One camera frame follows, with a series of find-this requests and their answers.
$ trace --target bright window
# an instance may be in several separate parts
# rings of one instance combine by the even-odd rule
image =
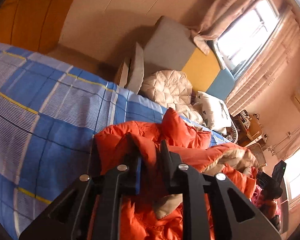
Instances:
[[[287,164],[285,176],[290,188],[289,198],[293,201],[300,195],[300,149],[285,162]]]
[[[261,0],[219,38],[218,47],[232,62],[230,70],[242,67],[269,38],[278,23],[270,0]]]

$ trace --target orange puffer jacket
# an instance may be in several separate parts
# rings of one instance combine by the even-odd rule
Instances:
[[[240,147],[233,143],[226,143],[208,148],[211,133],[196,131],[172,109],[167,110],[161,124],[130,121],[111,125],[96,134],[95,142],[101,160],[101,174],[119,165],[123,156],[136,146],[146,165],[141,175],[140,194],[123,198],[120,240],[182,239],[182,204],[162,219],[156,218],[152,208],[154,201],[168,195],[156,157],[163,139],[167,141],[170,151],[180,154],[184,163],[192,165],[200,172],[217,160],[223,152]],[[225,165],[222,172],[248,198],[251,198],[255,189],[254,179],[246,177],[228,165]],[[206,203],[212,228],[207,197]]]

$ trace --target blue plaid bedsheet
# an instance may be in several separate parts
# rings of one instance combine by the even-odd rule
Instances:
[[[94,134],[130,120],[161,122],[165,111],[87,71],[0,43],[0,223],[18,239],[74,179],[93,172]],[[210,146],[224,142],[212,133]]]

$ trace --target beige quilted cushion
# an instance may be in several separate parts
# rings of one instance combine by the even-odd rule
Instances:
[[[192,85],[185,73],[177,70],[160,70],[143,80],[140,89],[150,100],[177,113],[203,123],[201,115],[191,105]]]

